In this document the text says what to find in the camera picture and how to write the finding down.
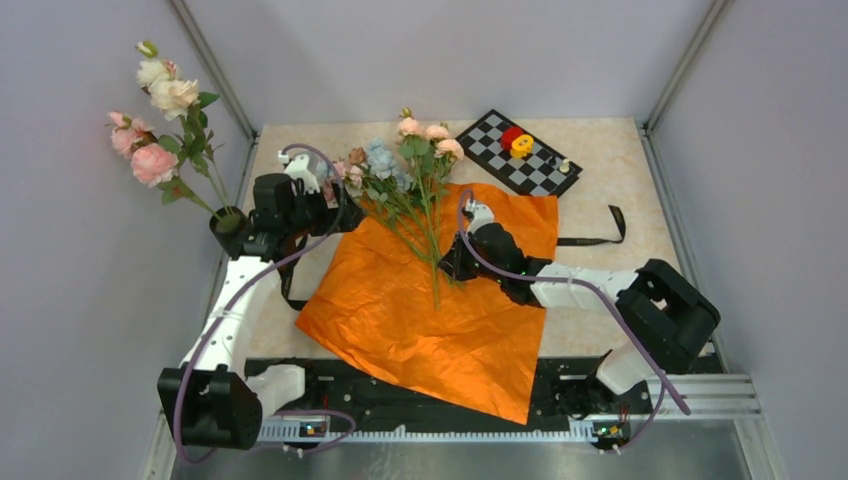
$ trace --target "orange paper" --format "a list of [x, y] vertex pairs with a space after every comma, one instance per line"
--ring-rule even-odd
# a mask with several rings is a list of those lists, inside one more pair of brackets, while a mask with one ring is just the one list
[[[556, 197], [510, 196], [482, 184], [448, 186], [441, 209], [443, 253], [457, 231], [459, 195], [468, 187], [525, 255], [553, 257]], [[380, 380], [527, 423], [545, 311], [512, 303], [491, 280], [456, 286], [439, 278], [436, 310], [430, 265], [366, 219], [342, 238], [297, 326]]]

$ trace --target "chessboard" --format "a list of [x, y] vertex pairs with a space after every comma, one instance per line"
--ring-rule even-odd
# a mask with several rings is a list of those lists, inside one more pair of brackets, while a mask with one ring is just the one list
[[[517, 125], [493, 109], [457, 135], [456, 140], [466, 157], [519, 195], [541, 197], [565, 193], [583, 169], [524, 128], [524, 133], [533, 137], [533, 150], [523, 159], [513, 158], [500, 144], [503, 132], [513, 126]], [[560, 170], [563, 164], [565, 172]]]

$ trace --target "gray wall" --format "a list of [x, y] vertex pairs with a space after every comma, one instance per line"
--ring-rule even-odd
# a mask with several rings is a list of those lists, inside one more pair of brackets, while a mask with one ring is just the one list
[[659, 150], [791, 478], [844, 478], [848, 2], [735, 2]]
[[191, 0], [256, 124], [644, 118], [710, 0]]
[[[103, 127], [119, 108], [169, 129], [135, 86], [144, 38], [211, 89], [163, 1], [0, 6], [3, 478], [138, 478], [158, 372], [202, 325], [220, 256], [206, 215], [162, 207]], [[232, 189], [246, 140], [222, 106], [209, 116]]]

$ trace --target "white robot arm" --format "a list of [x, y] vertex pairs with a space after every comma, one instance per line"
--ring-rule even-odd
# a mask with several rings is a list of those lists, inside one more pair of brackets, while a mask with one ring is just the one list
[[[591, 283], [615, 302], [636, 335], [634, 341], [666, 372], [686, 373], [718, 326], [720, 317], [715, 307], [664, 261], [651, 259], [642, 268], [629, 271], [569, 267], [525, 256], [485, 204], [469, 200], [463, 214], [469, 220], [468, 240], [477, 254], [500, 270], [526, 276], [526, 280], [508, 278], [480, 265], [459, 234], [440, 262], [449, 275], [457, 280], [477, 276], [495, 280], [520, 304], [606, 312], [607, 305], [582, 285]], [[622, 395], [654, 374], [636, 345], [628, 341], [604, 357], [593, 380]]]
[[[214, 219], [210, 223], [212, 233], [230, 256], [224, 285], [203, 332], [180, 367], [163, 369], [157, 384], [172, 432], [177, 398], [185, 392], [179, 422], [184, 445], [251, 448], [262, 420], [305, 391], [304, 370], [295, 365], [271, 366], [259, 376], [245, 378], [248, 346], [262, 306], [277, 290], [281, 277], [291, 278], [290, 269], [296, 261], [280, 267], [279, 274], [259, 274], [283, 259], [296, 259], [305, 248], [305, 242], [298, 240], [332, 233], [331, 228], [351, 231], [364, 213], [335, 184], [335, 196], [345, 195], [346, 206], [339, 212], [327, 205], [321, 191], [327, 167], [320, 169], [317, 159], [298, 155], [291, 161], [281, 158], [281, 163], [284, 173], [256, 179], [256, 209], [249, 217], [242, 215], [234, 231], [219, 232]], [[246, 290], [227, 310], [242, 289]], [[208, 333], [216, 323], [210, 337]], [[195, 357], [196, 363], [190, 368]], [[184, 383], [187, 370], [190, 376]]]

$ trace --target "black flower pot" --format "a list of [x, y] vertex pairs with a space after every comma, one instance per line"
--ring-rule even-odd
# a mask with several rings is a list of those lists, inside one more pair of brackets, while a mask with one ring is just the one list
[[241, 255], [242, 245], [250, 234], [250, 221], [237, 207], [222, 208], [209, 219], [209, 230], [230, 258]]

